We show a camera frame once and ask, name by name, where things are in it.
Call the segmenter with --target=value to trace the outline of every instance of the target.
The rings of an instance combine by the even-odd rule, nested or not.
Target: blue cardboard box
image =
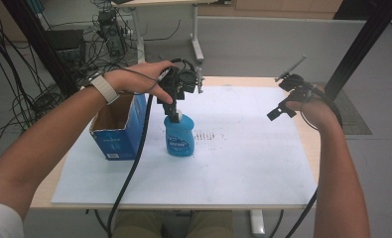
[[[107,160],[136,158],[145,114],[144,94],[122,94],[97,113],[90,124],[90,134]]]

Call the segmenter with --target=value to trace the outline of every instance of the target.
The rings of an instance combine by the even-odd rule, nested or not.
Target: gray floor
[[[177,23],[155,27],[146,36],[159,38]],[[198,39],[204,53],[203,74],[209,76],[276,76],[305,54],[296,69],[308,81],[327,81],[363,22],[292,21],[274,19],[200,18]],[[195,60],[188,41],[191,24],[182,22],[168,41],[147,42],[148,61],[185,58]],[[0,79],[0,121],[11,118],[10,91]],[[360,176],[368,205],[373,237],[392,237],[392,26],[390,25],[351,77],[344,91],[372,132],[348,136],[348,146]],[[0,151],[10,135],[3,137]],[[101,211],[106,217],[107,211]],[[276,237],[284,236],[301,210],[287,210]],[[295,237],[312,237],[314,211]],[[266,233],[277,222],[279,210],[265,211]],[[183,237],[188,218],[166,213],[167,224]],[[251,237],[246,211],[234,212],[235,237]],[[104,237],[92,213],[83,210],[33,209],[25,221],[26,237]]]

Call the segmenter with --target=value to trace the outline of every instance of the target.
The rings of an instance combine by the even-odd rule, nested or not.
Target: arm
[[[297,102],[287,106],[301,109]],[[303,112],[322,143],[315,237],[370,237],[362,188],[337,119],[318,99],[305,104]]]
[[[169,61],[140,63],[130,69],[152,78],[173,65]],[[104,75],[116,91],[145,92],[154,81],[125,70]],[[167,103],[172,98],[159,85],[150,93]],[[94,87],[76,93],[26,131],[0,158],[0,203],[16,210],[24,219],[41,181],[61,160],[85,126],[106,105]]]

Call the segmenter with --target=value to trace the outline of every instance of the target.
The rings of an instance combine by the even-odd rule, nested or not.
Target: blue spray bottle
[[[194,121],[181,111],[179,113],[180,123],[173,123],[168,117],[165,118],[166,141],[168,153],[176,157],[188,157],[195,150],[195,138],[193,137]]]

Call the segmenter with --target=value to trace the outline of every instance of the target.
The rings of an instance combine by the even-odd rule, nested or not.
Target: table
[[[201,52],[201,47],[199,46],[198,37],[197,37],[197,12],[198,7],[197,4],[201,3],[212,3],[217,0],[133,0],[131,2],[123,3],[123,4],[115,4],[112,3],[114,7],[124,7],[128,8],[133,17],[134,23],[134,31],[137,36],[137,60],[138,62],[145,61],[144,56],[144,41],[143,37],[141,36],[140,29],[139,29],[139,15],[138,15],[138,8],[139,7],[147,7],[147,6],[165,6],[165,5],[193,5],[193,33],[191,34],[191,39],[193,43],[193,48],[196,53],[196,59],[199,62],[204,60],[204,57]]]
[[[274,78],[271,77],[206,77],[204,85],[236,85],[236,86],[257,86],[257,87],[276,87],[277,83],[274,82]],[[298,129],[301,142],[306,152],[310,168],[313,172],[315,181],[318,181],[319,163],[320,163],[320,137],[319,134],[309,128],[301,117],[297,116],[294,118],[295,125]],[[41,183],[32,201],[32,208],[110,208],[110,205],[78,205],[78,204],[53,204],[51,203],[54,191],[57,187],[60,175],[64,166],[65,158],[55,167],[55,169],[47,176],[47,178]],[[265,208],[264,206],[228,206],[228,207],[217,207],[217,209],[257,209]]]

